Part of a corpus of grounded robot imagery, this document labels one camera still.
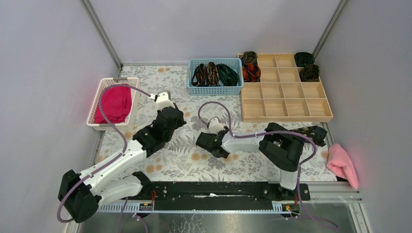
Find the dark floral necktie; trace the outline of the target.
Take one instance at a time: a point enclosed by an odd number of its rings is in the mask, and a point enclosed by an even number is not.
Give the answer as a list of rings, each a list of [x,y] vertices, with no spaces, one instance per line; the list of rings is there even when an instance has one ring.
[[[302,127],[293,129],[292,131],[306,135],[311,138],[317,146],[323,147],[326,145],[325,138],[327,136],[327,131],[320,126]]]

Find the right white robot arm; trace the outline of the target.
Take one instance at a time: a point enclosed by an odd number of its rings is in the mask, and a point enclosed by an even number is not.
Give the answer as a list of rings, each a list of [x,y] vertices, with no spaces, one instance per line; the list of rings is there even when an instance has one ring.
[[[285,200],[297,195],[298,165],[308,140],[305,135],[288,131],[277,123],[269,123],[266,129],[255,133],[234,133],[228,127],[219,129],[200,133],[196,145],[217,158],[227,158],[236,152],[260,152],[280,169],[279,195]]]

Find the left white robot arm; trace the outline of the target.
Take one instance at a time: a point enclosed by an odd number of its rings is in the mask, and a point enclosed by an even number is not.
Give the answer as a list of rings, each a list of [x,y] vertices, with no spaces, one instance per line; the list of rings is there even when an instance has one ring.
[[[81,223],[93,216],[99,207],[115,200],[149,197],[151,187],[142,172],[117,181],[114,177],[129,165],[163,149],[174,131],[185,124],[183,112],[173,103],[158,110],[152,124],[140,129],[115,154],[78,173],[72,169],[67,171],[58,192],[58,221]]]

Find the floral table mat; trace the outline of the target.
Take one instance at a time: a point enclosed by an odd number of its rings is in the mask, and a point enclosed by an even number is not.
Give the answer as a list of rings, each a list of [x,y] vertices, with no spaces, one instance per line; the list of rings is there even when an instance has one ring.
[[[119,179],[135,171],[143,171],[152,181],[278,181],[280,170],[263,154],[239,152],[227,158],[215,158],[206,150],[195,146],[201,132],[208,132],[198,118],[199,107],[207,101],[225,105],[231,114],[234,132],[254,133],[266,128],[268,123],[242,122],[239,96],[191,96],[187,89],[187,66],[124,66],[120,77],[138,77],[140,88],[148,93],[171,92],[172,101],[184,113],[187,122],[173,134],[164,149],[148,159],[127,165]],[[142,127],[149,125],[157,116],[155,103],[142,95],[136,110],[133,128],[124,131],[126,139]],[[99,163],[123,148],[123,140],[114,131],[104,133],[93,163]],[[304,163],[301,182],[337,181],[326,167],[328,148],[317,147],[317,154]]]

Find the white plastic basket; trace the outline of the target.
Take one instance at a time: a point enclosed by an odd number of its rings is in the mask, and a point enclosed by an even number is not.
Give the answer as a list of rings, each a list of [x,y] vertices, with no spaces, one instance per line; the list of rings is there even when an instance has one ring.
[[[127,78],[120,78],[120,79],[115,79],[115,78],[103,78],[101,79],[98,87],[98,91],[95,95],[95,99],[93,102],[93,105],[91,107],[88,119],[87,119],[87,126],[94,128],[97,131],[106,131],[106,130],[112,130],[113,128],[108,124],[95,124],[93,123],[94,121],[94,116],[95,116],[95,111],[98,106],[98,103],[101,103],[102,97],[100,95],[102,94],[103,90],[106,89],[109,86],[113,86],[116,84],[122,84],[122,85],[129,85],[133,87],[139,87],[138,83],[138,78],[136,77],[127,77]],[[136,110],[137,110],[137,105],[139,102],[139,98],[141,96],[141,93],[131,89],[131,95],[132,95],[132,108],[130,111],[130,114],[126,118],[124,123],[115,123],[114,125],[119,129],[119,130],[130,130],[133,127],[134,124],[134,117],[136,115]]]

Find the red folded cloth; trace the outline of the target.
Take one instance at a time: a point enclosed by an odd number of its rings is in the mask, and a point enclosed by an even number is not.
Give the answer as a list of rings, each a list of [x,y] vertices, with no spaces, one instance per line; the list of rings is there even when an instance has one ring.
[[[95,111],[95,124],[106,124],[99,107],[102,107],[104,114],[112,123],[124,123],[132,108],[131,89],[124,86],[117,86],[107,90],[101,99],[101,103]]]

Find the brown striped tie in basket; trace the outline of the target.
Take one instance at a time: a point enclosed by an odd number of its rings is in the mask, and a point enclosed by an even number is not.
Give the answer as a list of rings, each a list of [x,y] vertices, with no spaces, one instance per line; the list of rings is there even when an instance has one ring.
[[[207,67],[205,66],[205,64],[199,64],[194,70],[193,76],[191,78],[192,86],[206,86],[207,77]]]

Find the brown patterned tie in basket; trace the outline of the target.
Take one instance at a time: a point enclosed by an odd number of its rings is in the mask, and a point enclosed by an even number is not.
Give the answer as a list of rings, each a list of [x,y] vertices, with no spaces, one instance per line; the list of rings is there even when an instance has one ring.
[[[207,65],[207,84],[208,86],[220,86],[219,85],[219,72],[214,62],[209,62]]]

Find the dark green tie in basket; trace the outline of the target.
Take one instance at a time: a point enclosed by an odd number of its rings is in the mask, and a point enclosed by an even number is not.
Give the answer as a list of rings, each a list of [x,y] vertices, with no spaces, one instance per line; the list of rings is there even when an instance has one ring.
[[[238,74],[225,64],[217,64],[219,80],[223,86],[236,86],[238,84]]]

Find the rolled orange black tie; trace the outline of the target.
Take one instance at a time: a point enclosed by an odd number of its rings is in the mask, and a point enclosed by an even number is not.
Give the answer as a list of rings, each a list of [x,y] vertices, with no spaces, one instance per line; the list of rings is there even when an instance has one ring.
[[[243,80],[245,83],[260,82],[261,70],[260,67],[253,63],[245,63],[242,65]]]

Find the blue plastic basket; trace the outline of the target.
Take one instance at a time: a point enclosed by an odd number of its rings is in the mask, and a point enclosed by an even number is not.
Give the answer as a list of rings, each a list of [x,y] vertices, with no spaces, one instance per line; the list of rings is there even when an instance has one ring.
[[[243,85],[239,58],[189,61],[187,87],[193,96],[239,95]]]

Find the wooden compartment tray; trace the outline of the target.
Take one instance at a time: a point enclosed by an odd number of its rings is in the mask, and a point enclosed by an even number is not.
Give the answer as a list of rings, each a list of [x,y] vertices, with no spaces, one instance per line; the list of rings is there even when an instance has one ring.
[[[244,122],[329,122],[333,113],[322,81],[301,80],[293,54],[258,54],[259,82],[240,92]]]

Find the rolled dark striped tie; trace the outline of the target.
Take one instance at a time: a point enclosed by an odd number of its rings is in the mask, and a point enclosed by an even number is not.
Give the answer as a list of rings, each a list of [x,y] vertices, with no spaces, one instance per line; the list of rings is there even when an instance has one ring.
[[[246,51],[240,59],[243,64],[258,64],[258,54],[254,51]]]

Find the rolled olive patterned tie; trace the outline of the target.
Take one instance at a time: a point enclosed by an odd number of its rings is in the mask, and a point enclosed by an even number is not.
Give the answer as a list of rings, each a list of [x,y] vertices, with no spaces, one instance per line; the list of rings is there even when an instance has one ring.
[[[300,72],[300,79],[302,82],[318,82],[319,79],[319,66],[316,64],[310,64],[305,66]]]

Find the rolled dark green tie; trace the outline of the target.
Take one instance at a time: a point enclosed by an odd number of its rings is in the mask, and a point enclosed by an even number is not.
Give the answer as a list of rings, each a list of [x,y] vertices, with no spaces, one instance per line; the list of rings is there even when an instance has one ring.
[[[308,52],[297,52],[294,59],[297,67],[305,67],[315,63],[314,56]]]

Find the pink cloth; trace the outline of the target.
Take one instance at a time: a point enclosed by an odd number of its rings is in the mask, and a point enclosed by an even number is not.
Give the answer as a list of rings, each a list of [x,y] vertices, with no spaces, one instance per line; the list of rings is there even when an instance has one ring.
[[[328,148],[328,160],[326,166],[337,177],[347,180],[354,189],[359,188],[359,181],[355,167],[348,153],[340,144],[333,144]]]

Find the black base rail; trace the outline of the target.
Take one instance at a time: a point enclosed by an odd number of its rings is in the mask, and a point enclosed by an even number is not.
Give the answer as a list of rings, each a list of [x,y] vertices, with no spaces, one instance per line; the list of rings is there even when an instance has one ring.
[[[307,184],[288,190],[270,182],[151,182],[131,200],[147,200],[156,211],[272,210],[274,201],[311,199]]]

